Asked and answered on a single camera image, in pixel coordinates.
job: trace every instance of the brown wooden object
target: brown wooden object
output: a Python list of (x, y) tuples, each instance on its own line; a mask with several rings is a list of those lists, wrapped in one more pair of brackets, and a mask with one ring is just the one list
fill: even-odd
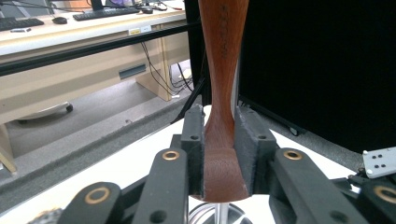
[(205, 126), (204, 195), (225, 203), (248, 192), (233, 149), (231, 93), (248, 0), (199, 0), (212, 84), (212, 110)]

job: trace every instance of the floor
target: floor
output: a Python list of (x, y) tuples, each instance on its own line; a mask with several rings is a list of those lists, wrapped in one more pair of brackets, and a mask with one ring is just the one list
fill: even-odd
[[(190, 62), (180, 63), (181, 70)], [(184, 82), (172, 66), (175, 86)], [(190, 96), (185, 88), (165, 102), (134, 80), (94, 92), (70, 103), (74, 111), (7, 124), (18, 172), (0, 170), (1, 213), (63, 179), (89, 167), (173, 121)], [(351, 170), (362, 166), (361, 155), (313, 133), (294, 136), (289, 127), (262, 115), (271, 130), (336, 161)]]

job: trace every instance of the computer mouse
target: computer mouse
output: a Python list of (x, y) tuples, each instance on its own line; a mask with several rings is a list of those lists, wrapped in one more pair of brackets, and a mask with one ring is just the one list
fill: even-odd
[(145, 14), (152, 14), (152, 7), (144, 7), (142, 8), (142, 12)]
[(55, 24), (67, 24), (67, 18), (65, 17), (56, 17), (52, 19), (53, 23)]

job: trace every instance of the desk leg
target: desk leg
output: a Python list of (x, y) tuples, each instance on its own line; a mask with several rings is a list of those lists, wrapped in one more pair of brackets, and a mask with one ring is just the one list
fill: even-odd
[(5, 124), (0, 124), (0, 162), (2, 162), (10, 172), (17, 171)]

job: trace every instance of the brass ring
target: brass ring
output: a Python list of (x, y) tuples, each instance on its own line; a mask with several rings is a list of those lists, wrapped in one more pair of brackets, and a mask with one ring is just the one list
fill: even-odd
[[(102, 191), (104, 195), (101, 198), (93, 199), (91, 196), (98, 191)], [(110, 190), (108, 188), (101, 187), (98, 189), (93, 189), (85, 196), (85, 202), (88, 204), (101, 203), (102, 201), (107, 199), (108, 195), (110, 195)]]
[(180, 156), (180, 154), (176, 151), (166, 151), (163, 153), (163, 159), (166, 161), (174, 161), (179, 156)]
[(374, 192), (375, 192), (376, 196), (378, 196), (382, 200), (387, 201), (389, 203), (396, 203), (396, 198), (392, 198), (392, 197), (388, 196), (387, 194), (384, 193), (384, 191), (388, 191), (388, 192), (396, 195), (395, 189), (387, 188), (384, 186), (375, 186), (374, 187)]
[(289, 160), (298, 161), (303, 158), (303, 155), (298, 153), (297, 151), (287, 150), (283, 153), (283, 155)]

